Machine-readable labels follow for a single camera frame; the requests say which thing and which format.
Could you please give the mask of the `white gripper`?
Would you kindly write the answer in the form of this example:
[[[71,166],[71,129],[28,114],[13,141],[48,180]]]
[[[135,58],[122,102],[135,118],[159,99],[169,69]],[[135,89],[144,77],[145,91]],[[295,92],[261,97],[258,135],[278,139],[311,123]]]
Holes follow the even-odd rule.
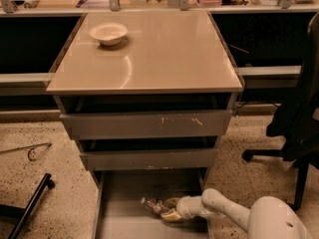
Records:
[[[181,219],[192,219],[200,215],[202,204],[200,196],[186,196],[178,200],[177,197],[169,198],[165,205],[172,208],[166,213],[162,213],[160,217],[167,222],[177,222]]]

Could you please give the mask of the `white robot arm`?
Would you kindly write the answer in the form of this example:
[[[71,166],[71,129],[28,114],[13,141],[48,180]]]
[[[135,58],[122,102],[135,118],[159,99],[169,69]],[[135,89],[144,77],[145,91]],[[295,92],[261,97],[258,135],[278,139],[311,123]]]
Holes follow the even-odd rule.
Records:
[[[178,198],[175,207],[163,213],[166,221],[228,217],[247,233],[248,239],[314,239],[292,208],[284,201],[263,196],[250,209],[239,205],[213,188],[200,196]]]

